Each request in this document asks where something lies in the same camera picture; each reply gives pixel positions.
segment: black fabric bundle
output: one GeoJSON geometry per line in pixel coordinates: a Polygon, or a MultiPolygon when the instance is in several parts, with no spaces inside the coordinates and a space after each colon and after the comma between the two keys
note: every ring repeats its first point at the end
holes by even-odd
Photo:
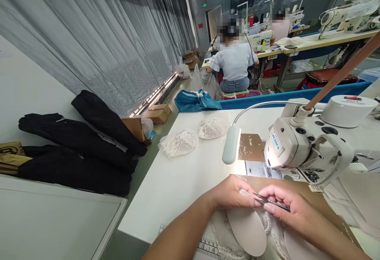
{"type": "Polygon", "coordinates": [[[53,145],[23,149],[33,159],[19,167],[21,178],[117,196],[129,193],[131,175],[104,162],[53,145]]]}
{"type": "Polygon", "coordinates": [[[124,153],[104,141],[86,123],[65,119],[58,113],[47,115],[31,113],[19,120],[19,129],[70,148],[83,154],[84,157],[103,161],[124,173],[131,174],[135,171],[137,160],[133,160],[130,153],[124,153]]]}
{"type": "Polygon", "coordinates": [[[114,138],[133,153],[140,156],[145,155],[147,148],[136,139],[120,117],[109,109],[106,103],[97,95],[87,90],[82,90],[73,99],[71,105],[95,128],[114,138]]]}

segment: gray curtain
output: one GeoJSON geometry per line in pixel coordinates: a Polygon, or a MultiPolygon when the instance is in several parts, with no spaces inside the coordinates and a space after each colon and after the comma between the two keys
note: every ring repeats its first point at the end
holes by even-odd
{"type": "Polygon", "coordinates": [[[185,0],[0,0],[0,35],[70,91],[97,94],[121,117],[195,46],[185,0]]]}

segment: pink basket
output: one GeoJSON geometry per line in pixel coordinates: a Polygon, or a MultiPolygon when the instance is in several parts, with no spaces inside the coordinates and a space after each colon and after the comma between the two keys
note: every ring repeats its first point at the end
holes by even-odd
{"type": "Polygon", "coordinates": [[[247,94],[247,98],[251,96],[261,96],[262,93],[258,90],[249,90],[249,94],[247,94]]]}

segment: white cabinet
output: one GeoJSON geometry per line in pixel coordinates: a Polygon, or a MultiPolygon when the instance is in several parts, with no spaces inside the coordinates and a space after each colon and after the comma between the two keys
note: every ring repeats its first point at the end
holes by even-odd
{"type": "Polygon", "coordinates": [[[0,176],[0,255],[7,260],[100,258],[127,200],[0,176]]]}

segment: doorway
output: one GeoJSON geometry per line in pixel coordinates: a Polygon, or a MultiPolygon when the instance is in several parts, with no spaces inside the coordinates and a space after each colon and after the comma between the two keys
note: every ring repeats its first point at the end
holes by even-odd
{"type": "Polygon", "coordinates": [[[217,6],[206,11],[207,32],[209,34],[209,42],[211,43],[218,34],[218,25],[220,25],[220,17],[222,15],[222,6],[217,6]]]}

